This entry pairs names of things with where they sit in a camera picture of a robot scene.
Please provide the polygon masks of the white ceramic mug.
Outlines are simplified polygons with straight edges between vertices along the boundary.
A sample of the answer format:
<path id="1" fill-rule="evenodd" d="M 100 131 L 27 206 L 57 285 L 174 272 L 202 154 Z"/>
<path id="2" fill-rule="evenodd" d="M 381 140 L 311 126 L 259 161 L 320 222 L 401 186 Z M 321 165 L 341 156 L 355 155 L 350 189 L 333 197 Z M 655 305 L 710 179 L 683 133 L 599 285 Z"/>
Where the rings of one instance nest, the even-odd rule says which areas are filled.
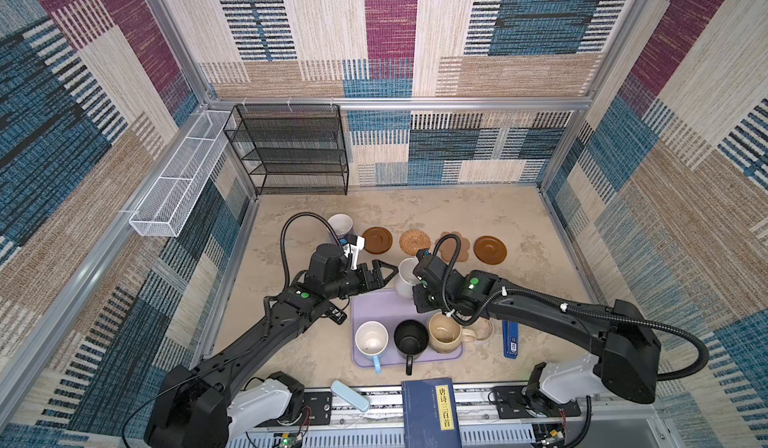
<path id="1" fill-rule="evenodd" d="M 409 257 L 402 260 L 398 266 L 395 291 L 404 299 L 413 299 L 413 289 L 421 284 L 420 279 L 414 274 L 417 265 L 418 259 Z"/>

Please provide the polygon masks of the brown wooden round coaster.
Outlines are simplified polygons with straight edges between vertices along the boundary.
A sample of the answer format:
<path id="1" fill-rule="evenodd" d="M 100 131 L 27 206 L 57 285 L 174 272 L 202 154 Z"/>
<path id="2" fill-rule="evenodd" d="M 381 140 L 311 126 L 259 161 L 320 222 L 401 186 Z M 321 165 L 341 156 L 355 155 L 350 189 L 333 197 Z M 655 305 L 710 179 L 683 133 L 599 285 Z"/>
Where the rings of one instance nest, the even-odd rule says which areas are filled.
<path id="1" fill-rule="evenodd" d="M 362 237 L 365 241 L 364 250 L 374 255 L 386 253 L 393 243 L 391 232 L 380 226 L 368 228 Z"/>

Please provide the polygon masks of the brown flower-shaped coaster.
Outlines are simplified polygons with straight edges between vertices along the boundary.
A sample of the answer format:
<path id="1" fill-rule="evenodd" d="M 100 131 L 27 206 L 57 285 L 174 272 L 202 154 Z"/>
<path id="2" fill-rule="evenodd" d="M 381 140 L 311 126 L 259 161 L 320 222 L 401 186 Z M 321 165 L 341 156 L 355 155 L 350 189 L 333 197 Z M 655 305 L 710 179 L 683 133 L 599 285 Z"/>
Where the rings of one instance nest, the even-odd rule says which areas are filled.
<path id="1" fill-rule="evenodd" d="M 459 248 L 459 255 L 457 257 L 456 262 L 466 262 L 469 259 L 469 249 L 471 247 L 470 242 L 467 238 L 463 237 L 458 231 L 454 231 L 453 235 L 456 235 L 461 243 L 461 246 Z M 444 241 L 441 246 L 437 249 L 437 252 L 439 253 L 440 258 L 448 263 L 453 258 L 454 252 L 457 248 L 457 242 L 453 238 L 449 238 L 446 241 Z"/>

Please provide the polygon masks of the woven rattan round coaster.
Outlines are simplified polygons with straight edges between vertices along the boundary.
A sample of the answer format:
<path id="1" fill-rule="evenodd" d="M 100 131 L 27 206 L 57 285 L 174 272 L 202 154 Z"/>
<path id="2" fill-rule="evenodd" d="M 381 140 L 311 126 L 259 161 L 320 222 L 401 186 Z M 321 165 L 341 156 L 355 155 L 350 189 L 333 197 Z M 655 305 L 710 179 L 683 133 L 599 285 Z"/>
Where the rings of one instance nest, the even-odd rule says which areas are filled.
<path id="1" fill-rule="evenodd" d="M 409 256 L 416 256 L 420 250 L 429 249 L 431 245 L 430 237 L 419 229 L 408 230 L 399 239 L 401 250 Z"/>

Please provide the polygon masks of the white mug purple outside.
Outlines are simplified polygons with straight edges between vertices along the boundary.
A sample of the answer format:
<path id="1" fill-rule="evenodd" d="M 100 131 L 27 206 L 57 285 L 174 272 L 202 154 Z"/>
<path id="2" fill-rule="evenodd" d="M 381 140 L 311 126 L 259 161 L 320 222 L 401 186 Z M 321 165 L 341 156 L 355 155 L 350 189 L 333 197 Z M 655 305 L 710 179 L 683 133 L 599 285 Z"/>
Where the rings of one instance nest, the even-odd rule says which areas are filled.
<path id="1" fill-rule="evenodd" d="M 352 218 L 344 213 L 337 213 L 327 219 L 336 239 L 341 241 L 348 235 L 354 234 L 354 222 Z"/>

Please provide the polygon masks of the dark brown round coaster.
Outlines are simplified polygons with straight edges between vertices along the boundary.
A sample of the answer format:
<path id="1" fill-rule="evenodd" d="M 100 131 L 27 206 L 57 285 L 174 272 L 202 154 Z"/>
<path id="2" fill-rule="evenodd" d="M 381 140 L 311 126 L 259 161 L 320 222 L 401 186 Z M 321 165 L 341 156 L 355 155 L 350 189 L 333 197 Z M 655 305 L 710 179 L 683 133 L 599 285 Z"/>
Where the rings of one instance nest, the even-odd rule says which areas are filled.
<path id="1" fill-rule="evenodd" d="M 488 265 L 501 264 L 508 254 L 506 245 L 498 238 L 484 235 L 477 238 L 473 251 L 479 261 Z"/>

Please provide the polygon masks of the white mug blue handle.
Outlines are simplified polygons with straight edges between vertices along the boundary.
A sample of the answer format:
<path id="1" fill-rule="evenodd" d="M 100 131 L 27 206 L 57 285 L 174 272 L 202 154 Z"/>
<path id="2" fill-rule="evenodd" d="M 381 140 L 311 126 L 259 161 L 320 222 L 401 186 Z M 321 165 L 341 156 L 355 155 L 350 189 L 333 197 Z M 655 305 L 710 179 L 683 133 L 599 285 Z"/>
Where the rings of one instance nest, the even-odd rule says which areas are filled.
<path id="1" fill-rule="evenodd" d="M 373 362 L 375 372 L 381 374 L 380 357 L 389 342 L 386 327 L 377 321 L 365 322 L 356 330 L 354 342 L 356 349 Z"/>

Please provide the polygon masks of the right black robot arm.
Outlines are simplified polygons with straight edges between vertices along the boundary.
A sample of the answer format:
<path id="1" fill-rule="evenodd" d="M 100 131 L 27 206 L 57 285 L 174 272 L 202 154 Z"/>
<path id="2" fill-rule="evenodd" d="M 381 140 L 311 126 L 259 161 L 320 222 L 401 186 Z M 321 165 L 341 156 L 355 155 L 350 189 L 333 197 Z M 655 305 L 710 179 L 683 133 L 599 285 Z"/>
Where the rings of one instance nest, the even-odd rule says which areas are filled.
<path id="1" fill-rule="evenodd" d="M 709 362 L 706 344 L 675 326 L 648 320 L 624 300 L 611 306 L 574 302 L 525 288 L 493 273 L 459 273 L 453 261 L 436 250 L 421 249 L 413 273 L 418 279 L 414 303 L 418 312 L 436 309 L 468 327 L 481 318 L 526 325 L 564 339 L 588 352 L 574 368 L 539 364 L 528 391 L 551 402 L 609 391 L 625 400 L 651 404 L 658 382 L 700 372 Z M 671 372 L 659 370 L 662 345 L 656 334 L 665 332 L 686 340 L 697 350 L 689 365 Z"/>

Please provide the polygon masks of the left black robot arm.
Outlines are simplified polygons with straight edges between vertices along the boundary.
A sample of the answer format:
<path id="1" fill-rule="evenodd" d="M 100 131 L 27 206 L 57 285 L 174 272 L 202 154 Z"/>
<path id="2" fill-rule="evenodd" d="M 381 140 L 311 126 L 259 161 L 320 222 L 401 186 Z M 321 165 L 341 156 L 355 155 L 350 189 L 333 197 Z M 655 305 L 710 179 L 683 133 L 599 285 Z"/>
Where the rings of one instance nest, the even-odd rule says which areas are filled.
<path id="1" fill-rule="evenodd" d="M 182 365 L 163 380 L 144 433 L 151 447 L 224 447 L 268 421 L 296 421 L 303 411 L 304 386 L 278 371 L 248 388 L 253 374 L 312 324 L 346 319 L 336 299 L 350 299 L 385 287 L 396 266 L 360 263 L 355 245 L 334 239 L 319 245 L 307 269 L 287 275 L 282 291 L 264 299 L 264 316 L 215 356 L 188 369 Z"/>

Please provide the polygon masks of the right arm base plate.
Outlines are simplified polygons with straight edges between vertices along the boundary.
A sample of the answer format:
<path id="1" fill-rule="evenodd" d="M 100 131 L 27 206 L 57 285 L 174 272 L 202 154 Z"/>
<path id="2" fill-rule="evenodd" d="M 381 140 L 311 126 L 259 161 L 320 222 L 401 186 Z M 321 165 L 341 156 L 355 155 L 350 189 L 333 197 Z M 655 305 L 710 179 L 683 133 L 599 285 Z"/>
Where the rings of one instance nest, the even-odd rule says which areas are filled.
<path id="1" fill-rule="evenodd" d="M 523 394 L 522 385 L 494 386 L 488 394 L 488 401 L 496 408 L 498 417 L 507 419 L 581 417 L 582 410 L 576 400 L 563 405 L 544 402 L 531 407 Z"/>

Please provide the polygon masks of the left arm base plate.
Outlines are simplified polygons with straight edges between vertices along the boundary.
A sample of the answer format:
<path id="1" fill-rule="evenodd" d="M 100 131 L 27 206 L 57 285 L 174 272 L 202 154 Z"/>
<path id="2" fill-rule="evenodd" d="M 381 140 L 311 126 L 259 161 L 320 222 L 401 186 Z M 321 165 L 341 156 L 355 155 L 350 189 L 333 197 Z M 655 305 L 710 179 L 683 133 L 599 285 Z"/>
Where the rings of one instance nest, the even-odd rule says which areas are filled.
<path id="1" fill-rule="evenodd" d="M 331 421 L 333 395 L 330 391 L 305 391 L 293 395 L 280 421 L 288 426 L 299 426 L 309 417 L 310 427 L 327 426 Z"/>

